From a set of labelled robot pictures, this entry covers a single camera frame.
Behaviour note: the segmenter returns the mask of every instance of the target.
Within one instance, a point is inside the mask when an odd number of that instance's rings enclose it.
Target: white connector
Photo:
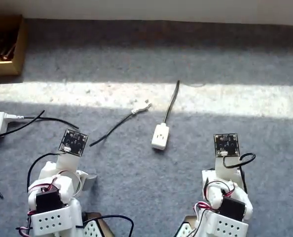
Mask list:
[[[148,100],[145,100],[143,102],[138,103],[135,108],[131,111],[133,115],[136,113],[140,113],[142,111],[148,110],[151,107],[152,103],[150,103]]]
[[[164,150],[166,148],[166,143],[168,140],[170,128],[166,126],[166,123],[158,124],[155,127],[151,145],[153,148]]]
[[[6,133],[7,125],[9,122],[12,122],[17,119],[23,119],[24,116],[9,115],[5,112],[0,112],[0,134]]]

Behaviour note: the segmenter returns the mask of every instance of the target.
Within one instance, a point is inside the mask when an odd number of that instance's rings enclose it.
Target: circuit board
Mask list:
[[[215,134],[216,157],[239,157],[239,140],[237,133]]]
[[[67,129],[62,138],[59,150],[80,157],[83,154],[87,138],[88,135],[86,134]]]

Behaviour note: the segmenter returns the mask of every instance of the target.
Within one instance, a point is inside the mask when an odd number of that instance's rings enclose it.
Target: gray carpet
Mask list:
[[[124,214],[135,237],[172,237],[201,197],[213,167],[213,134],[237,132],[254,205],[249,237],[293,237],[293,27],[167,22],[29,20],[23,75],[3,79],[0,110],[66,119],[93,141],[133,107],[106,142],[85,150],[80,169],[99,175],[83,210]],[[175,87],[165,152],[150,147]],[[67,127],[36,122],[0,139],[0,237],[18,236],[28,210],[26,175],[56,151]],[[35,167],[33,179],[44,165]],[[109,222],[117,236],[129,225]]]

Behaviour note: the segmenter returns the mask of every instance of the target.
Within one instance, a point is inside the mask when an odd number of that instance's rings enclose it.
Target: white cable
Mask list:
[[[73,175],[78,179],[77,190],[76,190],[76,192],[75,192],[74,195],[73,195],[73,197],[75,197],[75,196],[77,196],[77,195],[79,194],[79,192],[81,192],[81,190],[82,190],[82,181],[81,181],[81,178],[80,178],[77,174],[75,174],[75,173],[73,173],[73,172],[71,172],[71,171],[69,171],[69,170],[67,170],[67,169],[65,169],[65,170],[60,170],[57,174],[62,174],[62,173],[64,173],[64,172],[69,172],[69,173],[73,174]]]

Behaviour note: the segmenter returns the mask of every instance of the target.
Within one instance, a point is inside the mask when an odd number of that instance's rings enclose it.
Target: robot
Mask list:
[[[256,156],[240,156],[238,136],[215,134],[215,168],[202,171],[203,198],[195,204],[196,220],[183,222],[175,237],[245,237],[253,206],[248,198],[242,166]]]
[[[57,162],[48,161],[38,179],[29,185],[31,227],[18,228],[21,236],[30,236],[29,231],[36,237],[104,236],[96,221],[83,226],[81,206],[76,199],[81,191],[91,188],[97,177],[77,170],[87,137],[67,129]]]

